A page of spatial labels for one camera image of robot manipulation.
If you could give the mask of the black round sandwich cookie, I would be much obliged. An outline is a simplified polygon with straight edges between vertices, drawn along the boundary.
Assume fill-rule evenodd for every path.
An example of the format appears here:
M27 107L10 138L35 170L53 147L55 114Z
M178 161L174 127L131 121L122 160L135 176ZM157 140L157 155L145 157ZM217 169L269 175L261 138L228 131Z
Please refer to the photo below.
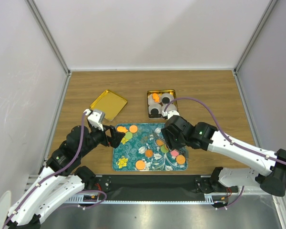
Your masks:
M151 114L152 114L152 115L157 115L157 114L159 114L159 110L158 110L157 108L153 108L153 109L151 110Z
M168 104L170 103L171 98L169 96L162 96L162 104Z

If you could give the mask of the snowman cookie tin lid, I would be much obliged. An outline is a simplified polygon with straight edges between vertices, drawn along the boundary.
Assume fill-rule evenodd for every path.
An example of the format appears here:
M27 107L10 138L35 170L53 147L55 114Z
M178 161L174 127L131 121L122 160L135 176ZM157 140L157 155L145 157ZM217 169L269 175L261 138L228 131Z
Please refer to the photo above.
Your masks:
M112 121L127 105L128 101L111 90L105 90L90 105L92 110L100 110L105 113L105 119Z

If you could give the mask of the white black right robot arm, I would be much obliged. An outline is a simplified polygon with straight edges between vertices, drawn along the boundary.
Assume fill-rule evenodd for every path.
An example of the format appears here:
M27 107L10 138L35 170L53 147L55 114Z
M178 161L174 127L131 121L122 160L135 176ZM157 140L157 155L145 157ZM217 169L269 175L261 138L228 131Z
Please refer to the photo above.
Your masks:
M222 154L248 166L247 169L214 169L210 187L216 192L231 186L259 186L264 192L283 197L286 193L286 150L265 150L247 144L213 125L199 122L190 124L173 115L161 129L171 150L185 146Z

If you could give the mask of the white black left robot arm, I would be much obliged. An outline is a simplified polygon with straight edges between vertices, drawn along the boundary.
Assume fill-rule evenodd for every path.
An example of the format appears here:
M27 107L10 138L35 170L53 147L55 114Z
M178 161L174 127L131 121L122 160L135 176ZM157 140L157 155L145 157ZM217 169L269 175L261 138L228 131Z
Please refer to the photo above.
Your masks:
M73 195L94 191L95 174L81 159L98 145L117 148L125 133L112 125L100 129L84 124L75 126L40 171L25 194L10 207L3 226L10 229L38 229Z

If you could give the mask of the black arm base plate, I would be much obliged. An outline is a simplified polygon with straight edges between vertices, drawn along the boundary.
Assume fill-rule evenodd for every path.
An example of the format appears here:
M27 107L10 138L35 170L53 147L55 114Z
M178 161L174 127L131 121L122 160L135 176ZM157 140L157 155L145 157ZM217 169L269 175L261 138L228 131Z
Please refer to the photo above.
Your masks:
M84 190L101 188L107 201L202 201L205 194L237 193L200 175L102 175Z

